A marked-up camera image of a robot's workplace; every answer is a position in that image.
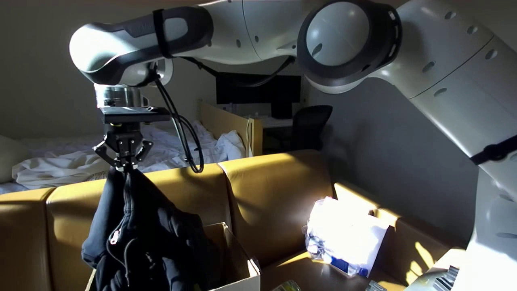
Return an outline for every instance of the cable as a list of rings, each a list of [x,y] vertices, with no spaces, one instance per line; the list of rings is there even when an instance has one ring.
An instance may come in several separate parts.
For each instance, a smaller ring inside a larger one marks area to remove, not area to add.
[[[179,140],[181,140],[189,168],[192,168],[194,172],[202,172],[205,160],[204,160],[204,151],[202,151],[202,147],[200,147],[200,142],[199,142],[199,137],[197,137],[194,126],[187,121],[187,118],[184,118],[183,114],[178,113],[174,101],[170,96],[170,93],[166,92],[165,85],[160,82],[160,77],[155,79],[155,84],[163,96],[163,101],[166,105],[168,111],[171,113],[171,121],[173,121],[174,129],[179,135]],[[191,132],[191,135],[194,139],[197,155],[199,155],[199,164],[195,164],[195,161],[192,158],[192,151],[187,143],[187,137],[184,134],[184,126],[187,127],[187,130]]]

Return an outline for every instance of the couch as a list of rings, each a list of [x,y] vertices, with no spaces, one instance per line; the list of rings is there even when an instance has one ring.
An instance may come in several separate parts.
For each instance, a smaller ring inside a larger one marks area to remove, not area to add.
[[[346,276],[304,252],[305,223],[322,197],[357,203],[391,224],[372,274],[386,289],[404,289],[459,245],[418,219],[334,184],[315,150],[210,163],[202,172],[174,168],[147,176],[178,208],[199,213],[204,224],[225,221],[258,263],[262,289],[286,279],[302,289],[365,289],[367,279]],[[99,179],[0,195],[0,289],[82,291],[90,266],[79,250],[102,189]]]

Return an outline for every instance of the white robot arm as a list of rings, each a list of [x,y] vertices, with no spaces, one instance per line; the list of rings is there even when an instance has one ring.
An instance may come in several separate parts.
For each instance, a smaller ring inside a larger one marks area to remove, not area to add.
[[[87,24],[69,50],[110,93],[145,85],[155,72],[166,82],[171,56],[226,64],[296,56],[310,84],[331,93],[365,77],[391,82],[486,174],[457,289],[478,287],[486,274],[498,278],[485,279],[491,289],[515,284],[517,54],[446,1],[410,0],[397,9],[364,0],[218,1]],[[483,257],[494,261],[477,263]]]

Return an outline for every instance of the cardboard box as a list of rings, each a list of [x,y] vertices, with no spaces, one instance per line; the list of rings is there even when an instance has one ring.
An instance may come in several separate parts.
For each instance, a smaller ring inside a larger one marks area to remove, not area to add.
[[[208,224],[205,234],[216,244],[221,255],[221,284],[212,291],[260,291],[260,269],[236,240],[229,226],[226,223]],[[90,291],[94,278],[95,269],[86,291]]]

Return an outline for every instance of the mustard yellow couch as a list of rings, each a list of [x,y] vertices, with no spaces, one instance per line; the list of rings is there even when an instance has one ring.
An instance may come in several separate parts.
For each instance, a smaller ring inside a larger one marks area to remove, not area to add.
[[[368,206],[393,224],[372,274],[388,289],[402,289],[454,245],[430,226],[333,184],[323,155],[313,150],[205,164],[199,174],[165,169],[147,176],[205,224],[226,221],[257,258],[262,289],[286,279],[302,289],[365,289],[365,279],[347,278],[304,253],[309,213],[326,195]],[[0,195],[0,289],[82,291],[90,266],[79,257],[81,244],[102,189],[103,179]]]

